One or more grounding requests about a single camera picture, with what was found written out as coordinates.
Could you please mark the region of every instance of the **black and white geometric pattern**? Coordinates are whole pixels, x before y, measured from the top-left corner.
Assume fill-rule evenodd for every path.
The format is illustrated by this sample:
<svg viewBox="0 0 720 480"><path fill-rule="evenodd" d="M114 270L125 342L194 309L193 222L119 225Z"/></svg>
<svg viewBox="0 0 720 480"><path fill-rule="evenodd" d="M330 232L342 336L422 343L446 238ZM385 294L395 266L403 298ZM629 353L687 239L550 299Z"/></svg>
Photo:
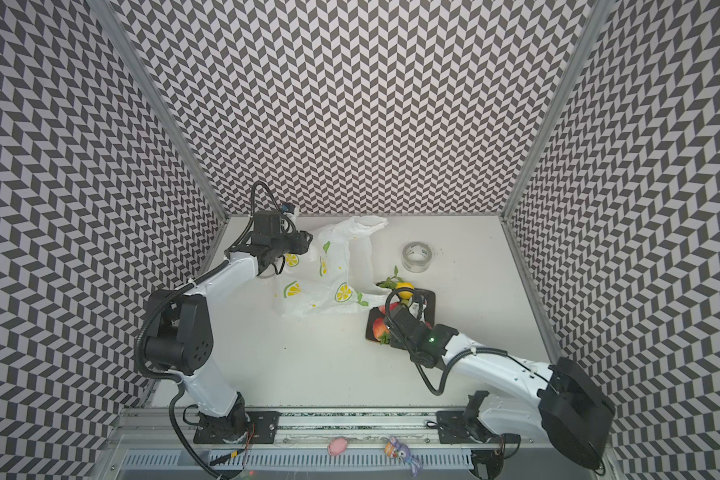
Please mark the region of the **black and white geometric pattern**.
<svg viewBox="0 0 720 480"><path fill-rule="evenodd" d="M87 472L218 225L87 5L0 2L0 478Z"/></svg>
<svg viewBox="0 0 720 480"><path fill-rule="evenodd" d="M233 213L499 211L591 0L113 0Z"/></svg>
<svg viewBox="0 0 720 480"><path fill-rule="evenodd" d="M720 2L612 13L513 217L631 478L720 478Z"/></svg>

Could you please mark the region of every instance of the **stuffed animal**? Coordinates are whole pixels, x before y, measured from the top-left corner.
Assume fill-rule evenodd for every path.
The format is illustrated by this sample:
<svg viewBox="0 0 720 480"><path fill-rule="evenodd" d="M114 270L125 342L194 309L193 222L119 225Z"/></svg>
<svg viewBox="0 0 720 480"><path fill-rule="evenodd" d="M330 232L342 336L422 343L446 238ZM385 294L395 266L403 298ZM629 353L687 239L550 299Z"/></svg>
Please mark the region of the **stuffed animal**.
<svg viewBox="0 0 720 480"><path fill-rule="evenodd" d="M411 449L400 443L395 437L389 437L389 443L384 447L384 453L390 458L399 458L403 463L411 466L411 475L416 476L422 469L422 461L411 454Z"/></svg>

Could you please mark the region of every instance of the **white table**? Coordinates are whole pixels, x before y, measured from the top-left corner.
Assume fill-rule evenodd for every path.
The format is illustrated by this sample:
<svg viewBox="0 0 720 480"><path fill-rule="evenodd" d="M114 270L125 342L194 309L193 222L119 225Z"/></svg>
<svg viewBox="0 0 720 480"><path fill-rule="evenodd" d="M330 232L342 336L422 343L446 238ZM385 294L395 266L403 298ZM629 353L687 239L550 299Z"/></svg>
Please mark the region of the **white table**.
<svg viewBox="0 0 720 480"><path fill-rule="evenodd" d="M296 224L314 230L344 218L299 217ZM232 218L213 265L246 222ZM414 240L434 252L422 274L400 262L403 245ZM390 216L372 244L378 280L398 265L403 278L436 293L436 322L514 356L549 361L497 216ZM445 393L433 396L406 352L365 339L367 313L280 316L271 282L247 283L227 300L229 315L212 319L213 356L248 406L464 406L467 395L485 389L455 373ZM434 385L440 372L427 370ZM167 406L175 392L172 382L162 382L152 406ZM180 401L190 403L188 396Z"/></svg>

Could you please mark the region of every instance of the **black tray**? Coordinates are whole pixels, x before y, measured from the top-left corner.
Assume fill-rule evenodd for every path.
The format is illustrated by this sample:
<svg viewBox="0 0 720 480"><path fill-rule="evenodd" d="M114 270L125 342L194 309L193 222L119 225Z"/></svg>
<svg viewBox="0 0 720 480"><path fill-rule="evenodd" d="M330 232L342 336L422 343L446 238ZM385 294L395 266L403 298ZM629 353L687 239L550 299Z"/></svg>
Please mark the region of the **black tray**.
<svg viewBox="0 0 720 480"><path fill-rule="evenodd" d="M430 326L434 326L434 308L436 305L436 297L434 295L434 292L432 290L426 290L423 288L417 288L416 290L418 290L424 295L424 301L427 302L427 308L424 309L424 321L429 323ZM378 343L378 340L376 340L376 338L373 336L373 323L376 321L377 318L382 317L384 317L384 315L378 309L378 307L374 307L371 309L370 312L368 312L368 324L365 326L366 340ZM404 350L402 342L397 341L397 339L395 338L390 339L389 346L395 349Z"/></svg>

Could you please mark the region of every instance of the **lemon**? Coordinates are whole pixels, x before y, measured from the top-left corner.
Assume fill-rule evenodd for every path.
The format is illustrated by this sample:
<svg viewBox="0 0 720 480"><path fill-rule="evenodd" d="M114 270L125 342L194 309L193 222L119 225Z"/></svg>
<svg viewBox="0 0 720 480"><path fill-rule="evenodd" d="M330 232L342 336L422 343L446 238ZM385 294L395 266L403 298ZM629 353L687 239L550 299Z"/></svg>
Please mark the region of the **lemon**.
<svg viewBox="0 0 720 480"><path fill-rule="evenodd" d="M336 290L336 301L346 302L350 296L352 296L352 289L349 288L349 285L346 283L342 283L338 290Z"/></svg>
<svg viewBox="0 0 720 480"><path fill-rule="evenodd" d="M413 285L412 285L411 283L408 283L408 282L400 282L400 283L398 283L397 285L394 286L394 288L405 288L405 287L407 287L407 288L413 288ZM398 296L399 296L400 298L402 298L403 300L408 300L409 298L411 298L411 297L413 296L413 293L411 293L411 292L400 292L400 293L398 293Z"/></svg>
<svg viewBox="0 0 720 480"><path fill-rule="evenodd" d="M288 298L289 296L294 296L297 293L301 293L302 288L298 285L298 282L291 282L288 284L285 290L282 291L282 295L285 298Z"/></svg>
<svg viewBox="0 0 720 480"><path fill-rule="evenodd" d="M298 265L298 255L286 254L286 263L288 264L288 266Z"/></svg>

